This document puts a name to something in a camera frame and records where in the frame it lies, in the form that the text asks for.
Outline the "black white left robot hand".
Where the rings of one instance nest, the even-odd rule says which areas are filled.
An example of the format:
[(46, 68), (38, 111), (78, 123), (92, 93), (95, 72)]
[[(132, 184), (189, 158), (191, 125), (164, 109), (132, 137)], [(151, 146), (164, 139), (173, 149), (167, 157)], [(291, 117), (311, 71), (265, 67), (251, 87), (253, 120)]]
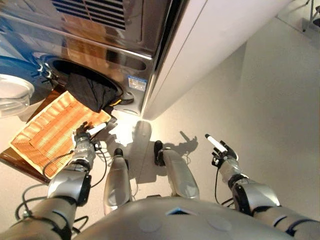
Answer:
[(83, 122), (80, 127), (78, 127), (71, 136), (71, 139), (76, 142), (78, 139), (82, 137), (88, 137), (91, 138), (95, 134), (99, 133), (103, 129), (107, 127), (108, 123), (107, 122), (102, 122), (98, 125), (91, 125), (90, 122)]

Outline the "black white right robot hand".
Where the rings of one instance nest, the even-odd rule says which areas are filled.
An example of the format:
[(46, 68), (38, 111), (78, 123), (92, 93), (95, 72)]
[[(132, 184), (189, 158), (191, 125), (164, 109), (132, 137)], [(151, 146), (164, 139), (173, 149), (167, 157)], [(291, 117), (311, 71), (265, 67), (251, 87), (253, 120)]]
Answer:
[(238, 154), (230, 146), (228, 146), (224, 141), (222, 140), (217, 141), (208, 133), (206, 133), (204, 136), (213, 145), (212, 164), (214, 166), (218, 166), (219, 164), (222, 164), (223, 161), (227, 159), (233, 159), (236, 161), (239, 159)]

